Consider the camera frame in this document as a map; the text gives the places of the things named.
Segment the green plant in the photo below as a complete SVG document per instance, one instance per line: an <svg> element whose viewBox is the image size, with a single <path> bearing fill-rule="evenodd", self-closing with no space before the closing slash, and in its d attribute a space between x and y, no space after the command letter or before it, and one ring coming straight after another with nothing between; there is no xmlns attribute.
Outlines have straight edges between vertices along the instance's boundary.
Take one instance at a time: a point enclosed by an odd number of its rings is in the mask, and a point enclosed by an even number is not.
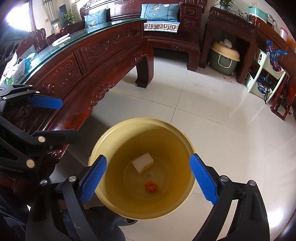
<svg viewBox="0 0 296 241"><path fill-rule="evenodd" d="M70 23L72 23L72 21L74 21L73 11L65 12L65 14L64 14L64 23L65 24L70 24Z"/></svg>
<svg viewBox="0 0 296 241"><path fill-rule="evenodd" d="M216 1L220 1L220 5L223 4L223 5L226 5L228 7L233 7L234 6L234 1L235 0L216 0Z"/></svg>

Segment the carved wooden bench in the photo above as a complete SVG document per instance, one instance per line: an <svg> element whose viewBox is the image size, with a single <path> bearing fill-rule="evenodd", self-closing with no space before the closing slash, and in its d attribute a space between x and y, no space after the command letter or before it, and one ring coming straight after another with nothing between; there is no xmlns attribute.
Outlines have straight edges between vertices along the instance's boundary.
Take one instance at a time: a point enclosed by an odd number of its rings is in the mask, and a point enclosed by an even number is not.
<svg viewBox="0 0 296 241"><path fill-rule="evenodd" d="M80 15L84 27L84 16L107 9L107 21L127 18L139 18L141 5L144 3L170 4L179 3L179 0L89 0L81 9ZM178 32L144 31L145 37L152 47L164 48L189 54L187 69L195 71L200 61L200 23L207 0L185 0L180 3Z"/></svg>

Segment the label sticker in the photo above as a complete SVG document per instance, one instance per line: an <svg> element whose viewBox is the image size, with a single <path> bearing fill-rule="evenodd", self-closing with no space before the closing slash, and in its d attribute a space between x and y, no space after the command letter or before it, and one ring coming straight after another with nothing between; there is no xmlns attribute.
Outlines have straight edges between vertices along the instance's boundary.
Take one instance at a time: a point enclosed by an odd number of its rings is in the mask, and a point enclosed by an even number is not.
<svg viewBox="0 0 296 241"><path fill-rule="evenodd" d="M147 177L148 179L150 179L152 176L153 176L153 173L152 173L152 172L149 172L149 173L146 175L146 177Z"/></svg>

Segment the metal screw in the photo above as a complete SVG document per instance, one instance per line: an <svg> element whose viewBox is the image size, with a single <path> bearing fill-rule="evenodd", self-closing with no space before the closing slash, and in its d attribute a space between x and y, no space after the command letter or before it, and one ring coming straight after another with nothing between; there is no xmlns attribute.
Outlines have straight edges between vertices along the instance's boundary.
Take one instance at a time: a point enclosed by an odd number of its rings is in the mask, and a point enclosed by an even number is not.
<svg viewBox="0 0 296 241"><path fill-rule="evenodd" d="M45 137L38 136L38 140L39 140L39 142L43 143L43 142L45 142Z"/></svg>
<svg viewBox="0 0 296 241"><path fill-rule="evenodd" d="M28 168L34 168L34 166L35 166L35 162L32 159L28 159L26 161L26 164L27 164Z"/></svg>
<svg viewBox="0 0 296 241"><path fill-rule="evenodd" d="M253 180L250 180L250 181L249 181L249 184L250 184L251 186L256 186L256 182L253 181Z"/></svg>
<svg viewBox="0 0 296 241"><path fill-rule="evenodd" d="M221 176L220 179L222 182L227 182L229 180L227 176Z"/></svg>
<svg viewBox="0 0 296 241"><path fill-rule="evenodd" d="M41 182L40 182L40 185L41 186L45 186L47 184L47 180L46 179L44 179L44 180L42 180Z"/></svg>
<svg viewBox="0 0 296 241"><path fill-rule="evenodd" d="M76 181L76 177L75 177L75 176L71 176L71 177L69 177L69 181L70 181L70 182L74 182L74 181Z"/></svg>

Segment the window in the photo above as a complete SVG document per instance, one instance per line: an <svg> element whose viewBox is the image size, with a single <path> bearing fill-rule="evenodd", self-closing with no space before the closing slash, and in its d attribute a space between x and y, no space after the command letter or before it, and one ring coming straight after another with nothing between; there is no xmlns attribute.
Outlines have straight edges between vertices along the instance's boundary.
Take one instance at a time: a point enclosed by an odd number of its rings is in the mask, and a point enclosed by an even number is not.
<svg viewBox="0 0 296 241"><path fill-rule="evenodd" d="M8 24L14 28L32 31L29 3L13 8L6 17Z"/></svg>

